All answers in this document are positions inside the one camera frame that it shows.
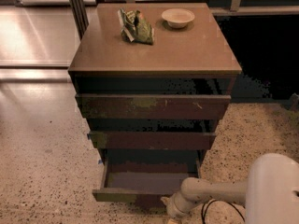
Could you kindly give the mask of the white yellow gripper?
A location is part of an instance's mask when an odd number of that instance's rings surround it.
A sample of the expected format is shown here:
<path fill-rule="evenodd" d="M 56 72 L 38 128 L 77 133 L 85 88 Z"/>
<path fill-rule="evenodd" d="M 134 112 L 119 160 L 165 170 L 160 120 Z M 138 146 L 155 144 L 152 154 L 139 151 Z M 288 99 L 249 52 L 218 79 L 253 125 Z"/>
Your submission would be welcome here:
<path fill-rule="evenodd" d="M 163 196 L 161 201 L 165 205 L 166 213 L 169 215 L 167 224 L 181 224 L 185 218 L 199 202 L 189 200 L 180 191 L 174 193 L 171 197 Z"/>

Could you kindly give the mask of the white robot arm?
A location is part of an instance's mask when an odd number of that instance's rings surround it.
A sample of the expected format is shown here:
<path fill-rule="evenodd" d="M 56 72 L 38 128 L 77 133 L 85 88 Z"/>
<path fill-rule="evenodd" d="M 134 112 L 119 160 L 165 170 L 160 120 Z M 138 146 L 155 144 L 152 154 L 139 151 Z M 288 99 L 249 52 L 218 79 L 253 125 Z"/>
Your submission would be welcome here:
<path fill-rule="evenodd" d="M 243 205 L 245 224 L 299 224 L 299 163 L 276 153 L 257 158 L 245 181 L 210 182 L 189 177 L 164 199 L 174 220 L 211 199 Z"/>

